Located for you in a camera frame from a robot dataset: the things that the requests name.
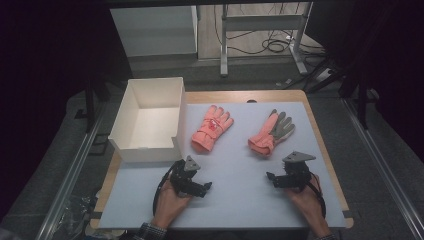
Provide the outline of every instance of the human arm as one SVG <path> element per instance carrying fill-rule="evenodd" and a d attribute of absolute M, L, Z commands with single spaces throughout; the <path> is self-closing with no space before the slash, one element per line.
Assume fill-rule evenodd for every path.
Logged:
<path fill-rule="evenodd" d="M 310 183 L 316 189 L 320 189 L 318 176 L 313 175 Z M 305 217 L 312 232 L 318 239 L 336 239 L 322 215 L 321 204 L 319 203 L 318 197 L 310 187 L 305 187 L 301 192 L 297 189 L 290 188 L 284 189 L 284 191 Z"/>
<path fill-rule="evenodd" d="M 143 223 L 136 240 L 159 240 L 165 237 L 169 225 L 187 207 L 192 196 L 178 197 L 169 179 L 163 184 L 156 205 L 156 212 L 150 223 Z"/>

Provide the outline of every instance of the pink glove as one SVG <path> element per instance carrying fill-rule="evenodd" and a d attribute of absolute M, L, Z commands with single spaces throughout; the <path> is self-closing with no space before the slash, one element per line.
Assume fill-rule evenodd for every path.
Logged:
<path fill-rule="evenodd" d="M 274 147 L 286 140 L 294 131 L 295 125 L 291 123 L 291 117 L 286 118 L 286 113 L 277 114 L 277 110 L 272 110 L 259 133 L 247 141 L 250 149 L 269 156 Z"/>
<path fill-rule="evenodd" d="M 211 151 L 215 141 L 233 124 L 230 113 L 222 107 L 211 105 L 205 114 L 202 126 L 191 137 L 191 145 L 197 152 Z"/>

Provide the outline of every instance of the open cardboard box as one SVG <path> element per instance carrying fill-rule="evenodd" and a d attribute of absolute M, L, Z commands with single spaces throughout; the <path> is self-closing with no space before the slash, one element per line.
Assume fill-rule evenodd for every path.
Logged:
<path fill-rule="evenodd" d="M 185 111 L 182 78 L 130 79 L 109 141 L 126 162 L 180 160 Z"/>

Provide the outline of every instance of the human hand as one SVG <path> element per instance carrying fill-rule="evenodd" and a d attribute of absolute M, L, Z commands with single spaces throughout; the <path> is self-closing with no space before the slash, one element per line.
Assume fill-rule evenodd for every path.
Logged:
<path fill-rule="evenodd" d="M 319 177 L 317 175 L 312 174 L 310 183 L 316 189 L 321 191 Z M 286 188 L 284 189 L 284 192 L 290 197 L 290 200 L 296 205 L 296 207 L 306 218 L 312 232 L 317 237 L 324 237 L 331 234 L 327 221 L 322 216 L 321 204 L 318 200 L 318 197 L 309 186 L 306 186 L 303 191 Z"/>
<path fill-rule="evenodd" d="M 167 229 L 172 221 L 187 207 L 193 196 L 178 197 L 169 179 L 163 184 L 158 197 L 155 216 L 151 224 Z"/>

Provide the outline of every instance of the wooden table edge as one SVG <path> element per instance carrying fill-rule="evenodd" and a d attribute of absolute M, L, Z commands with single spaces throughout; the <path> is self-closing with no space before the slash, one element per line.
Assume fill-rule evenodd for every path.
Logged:
<path fill-rule="evenodd" d="M 331 163 L 330 156 L 327 152 L 327 148 L 325 147 L 324 140 L 322 139 L 305 92 L 302 90 L 205 91 L 186 92 L 185 98 L 185 101 L 188 104 L 246 103 L 248 100 L 255 100 L 257 102 L 302 102 L 306 113 L 308 114 L 309 121 L 317 139 L 328 173 L 336 190 L 342 210 L 344 212 L 349 211 L 349 206 L 344 197 L 343 190 L 340 186 L 336 172 L 334 171 L 333 164 Z M 95 213 L 101 214 L 103 212 L 112 191 L 120 163 L 121 158 L 115 151 L 103 182 L 102 189 L 99 192 L 99 198 L 94 209 Z M 353 218 L 345 218 L 345 220 L 346 228 L 351 228 L 354 224 Z M 96 229 L 99 226 L 99 222 L 100 219 L 93 218 L 90 220 L 90 226 Z"/>

